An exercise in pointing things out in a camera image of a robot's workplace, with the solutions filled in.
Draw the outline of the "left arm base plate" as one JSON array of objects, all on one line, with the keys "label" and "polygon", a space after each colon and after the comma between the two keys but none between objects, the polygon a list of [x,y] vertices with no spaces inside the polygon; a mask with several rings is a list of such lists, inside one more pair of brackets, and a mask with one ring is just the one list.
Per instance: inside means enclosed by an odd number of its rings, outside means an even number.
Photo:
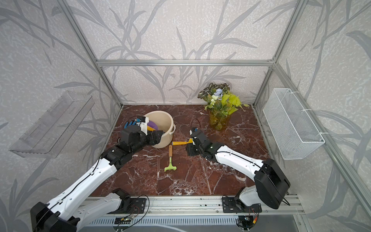
[{"label": "left arm base plate", "polygon": [[146,198],[127,198],[122,202],[118,210],[109,214],[143,214],[146,206]]}]

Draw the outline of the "green wooden-handled toy rake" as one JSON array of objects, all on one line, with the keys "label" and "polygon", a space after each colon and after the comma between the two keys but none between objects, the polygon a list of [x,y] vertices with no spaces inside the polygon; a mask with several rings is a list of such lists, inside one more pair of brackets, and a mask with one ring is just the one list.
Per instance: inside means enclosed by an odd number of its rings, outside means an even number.
[{"label": "green wooden-handled toy rake", "polygon": [[173,166],[172,164],[172,158],[173,158],[173,146],[169,145],[169,165],[164,168],[165,172],[177,170],[177,167]]}]

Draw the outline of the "yellow toy shovel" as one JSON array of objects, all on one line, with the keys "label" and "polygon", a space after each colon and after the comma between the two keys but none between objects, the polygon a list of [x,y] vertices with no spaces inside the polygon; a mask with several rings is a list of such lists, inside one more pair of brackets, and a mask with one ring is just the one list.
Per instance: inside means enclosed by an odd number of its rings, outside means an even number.
[{"label": "yellow toy shovel", "polygon": [[187,145],[187,144],[192,144],[193,140],[189,139],[188,141],[180,142],[180,141],[174,141],[172,142],[173,146],[180,146],[180,145]]}]

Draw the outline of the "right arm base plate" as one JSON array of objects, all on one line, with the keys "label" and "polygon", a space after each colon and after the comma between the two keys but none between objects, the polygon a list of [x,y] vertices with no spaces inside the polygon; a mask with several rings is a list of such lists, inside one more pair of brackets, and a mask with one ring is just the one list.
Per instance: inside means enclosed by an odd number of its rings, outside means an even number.
[{"label": "right arm base plate", "polygon": [[261,204],[254,204],[252,206],[244,205],[240,200],[235,200],[234,197],[223,195],[222,207],[224,213],[261,213]]}]

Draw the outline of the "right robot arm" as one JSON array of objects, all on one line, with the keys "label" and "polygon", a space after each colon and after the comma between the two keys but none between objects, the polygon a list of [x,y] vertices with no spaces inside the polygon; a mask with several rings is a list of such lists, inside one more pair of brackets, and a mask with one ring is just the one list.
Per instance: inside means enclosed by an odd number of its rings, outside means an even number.
[{"label": "right robot arm", "polygon": [[248,212],[259,204],[278,209],[285,201],[290,182],[275,160],[255,159],[212,142],[196,127],[190,130],[190,138],[192,143],[186,146],[189,156],[200,155],[208,161],[227,165],[254,181],[253,186],[240,189],[233,199],[240,212]]}]

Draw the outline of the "purple toy trowel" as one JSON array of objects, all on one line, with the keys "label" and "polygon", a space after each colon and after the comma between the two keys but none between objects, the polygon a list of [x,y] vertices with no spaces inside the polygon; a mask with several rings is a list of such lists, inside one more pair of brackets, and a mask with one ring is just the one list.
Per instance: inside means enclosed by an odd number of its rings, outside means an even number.
[{"label": "purple toy trowel", "polygon": [[155,131],[158,130],[158,126],[152,121],[149,121],[147,126],[150,127],[151,129],[155,130]]}]

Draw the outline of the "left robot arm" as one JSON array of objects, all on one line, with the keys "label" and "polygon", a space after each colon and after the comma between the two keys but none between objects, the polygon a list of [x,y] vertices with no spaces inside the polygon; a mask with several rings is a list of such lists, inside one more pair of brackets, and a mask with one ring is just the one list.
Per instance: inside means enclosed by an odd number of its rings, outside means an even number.
[{"label": "left robot arm", "polygon": [[122,189],[116,189],[85,207],[80,205],[101,183],[129,162],[135,153],[145,146],[160,143],[163,134],[161,130],[144,132],[138,125],[124,128],[120,143],[104,151],[89,171],[48,203],[39,202],[31,209],[33,231],[77,232],[107,213],[130,211],[130,195]]}]

